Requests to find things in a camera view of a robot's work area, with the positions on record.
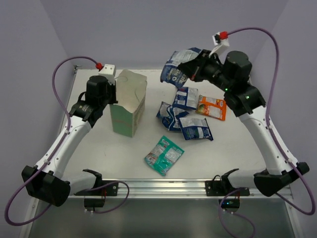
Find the dark blue snack packet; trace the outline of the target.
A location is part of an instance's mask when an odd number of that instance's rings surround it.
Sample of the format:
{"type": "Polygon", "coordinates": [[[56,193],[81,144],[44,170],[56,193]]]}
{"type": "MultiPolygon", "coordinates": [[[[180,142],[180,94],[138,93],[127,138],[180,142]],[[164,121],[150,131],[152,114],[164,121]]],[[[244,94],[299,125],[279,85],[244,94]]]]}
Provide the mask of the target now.
{"type": "Polygon", "coordinates": [[[185,140],[208,139],[213,141],[213,135],[206,119],[179,118],[178,121],[185,140]]]}

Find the green paper gift bag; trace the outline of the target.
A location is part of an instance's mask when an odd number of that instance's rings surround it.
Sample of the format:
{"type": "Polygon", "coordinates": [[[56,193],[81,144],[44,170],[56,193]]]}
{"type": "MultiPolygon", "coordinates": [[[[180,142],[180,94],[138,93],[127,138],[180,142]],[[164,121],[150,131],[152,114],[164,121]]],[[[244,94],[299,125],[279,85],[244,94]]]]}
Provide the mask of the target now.
{"type": "Polygon", "coordinates": [[[115,133],[133,137],[145,110],[147,77],[124,69],[116,78],[117,104],[110,105],[115,133]]]}

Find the blue white snack packet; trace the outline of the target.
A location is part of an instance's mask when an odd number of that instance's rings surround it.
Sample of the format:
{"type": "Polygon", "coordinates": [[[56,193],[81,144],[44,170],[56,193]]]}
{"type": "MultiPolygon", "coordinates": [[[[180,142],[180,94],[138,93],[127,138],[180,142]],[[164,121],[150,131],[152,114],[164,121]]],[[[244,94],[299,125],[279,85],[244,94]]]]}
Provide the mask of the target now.
{"type": "Polygon", "coordinates": [[[201,51],[201,49],[196,47],[175,51],[165,63],[160,75],[160,81],[170,83],[176,88],[183,87],[188,77],[178,69],[178,66],[181,63],[186,63],[195,59],[201,51]]]}
{"type": "Polygon", "coordinates": [[[184,109],[161,102],[156,117],[168,131],[181,131],[178,119],[186,117],[188,114],[189,112],[184,109]]]}
{"type": "Polygon", "coordinates": [[[198,89],[192,87],[181,87],[176,91],[172,106],[184,110],[196,110],[197,104],[198,89]]]}

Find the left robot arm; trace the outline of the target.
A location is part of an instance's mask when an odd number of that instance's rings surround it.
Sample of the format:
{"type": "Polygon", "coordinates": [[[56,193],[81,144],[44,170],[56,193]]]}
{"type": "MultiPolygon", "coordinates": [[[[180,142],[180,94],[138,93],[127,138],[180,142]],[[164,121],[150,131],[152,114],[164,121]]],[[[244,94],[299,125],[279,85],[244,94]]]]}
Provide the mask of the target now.
{"type": "Polygon", "coordinates": [[[106,187],[117,185],[117,181],[104,183],[102,175],[84,169],[74,180],[63,177],[67,164],[82,139],[103,116],[108,105],[116,104],[116,67],[88,58],[99,71],[91,76],[71,110],[65,110],[66,125],[47,153],[34,165],[26,166],[21,175],[27,193],[50,205],[61,206],[70,195],[89,192],[93,195],[106,187]]]}

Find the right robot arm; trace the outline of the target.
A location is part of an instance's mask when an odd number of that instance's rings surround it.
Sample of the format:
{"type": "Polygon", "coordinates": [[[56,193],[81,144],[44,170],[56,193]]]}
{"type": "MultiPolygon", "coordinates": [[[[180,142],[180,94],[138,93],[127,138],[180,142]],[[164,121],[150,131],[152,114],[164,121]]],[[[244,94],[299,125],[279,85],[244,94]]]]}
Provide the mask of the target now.
{"type": "Polygon", "coordinates": [[[252,63],[241,51],[231,51],[224,63],[216,53],[202,50],[177,67],[194,82],[207,80],[224,92],[224,100],[235,116],[247,128],[265,162],[265,169],[252,172],[233,169],[221,177],[220,188],[225,194],[233,194],[238,188],[257,188],[270,197],[309,171],[305,162],[298,160],[266,117],[266,102],[260,91],[248,80],[252,63]]]}

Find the green snack packet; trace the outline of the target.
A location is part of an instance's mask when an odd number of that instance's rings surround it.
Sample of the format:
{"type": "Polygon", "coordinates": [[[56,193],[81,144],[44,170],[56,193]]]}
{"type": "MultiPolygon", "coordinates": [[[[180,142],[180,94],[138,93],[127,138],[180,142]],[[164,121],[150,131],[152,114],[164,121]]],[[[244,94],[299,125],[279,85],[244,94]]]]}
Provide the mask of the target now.
{"type": "Polygon", "coordinates": [[[144,158],[147,165],[161,176],[166,176],[178,159],[184,154],[184,150],[178,145],[162,136],[156,146],[144,158]]]}

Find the orange snack packet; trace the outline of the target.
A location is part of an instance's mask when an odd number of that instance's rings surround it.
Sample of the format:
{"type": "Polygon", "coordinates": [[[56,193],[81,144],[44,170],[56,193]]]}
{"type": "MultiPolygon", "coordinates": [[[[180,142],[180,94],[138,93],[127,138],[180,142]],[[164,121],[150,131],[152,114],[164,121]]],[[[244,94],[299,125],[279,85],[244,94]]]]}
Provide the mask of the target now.
{"type": "Polygon", "coordinates": [[[212,97],[199,96],[196,113],[225,121],[227,104],[222,99],[212,97]]]}

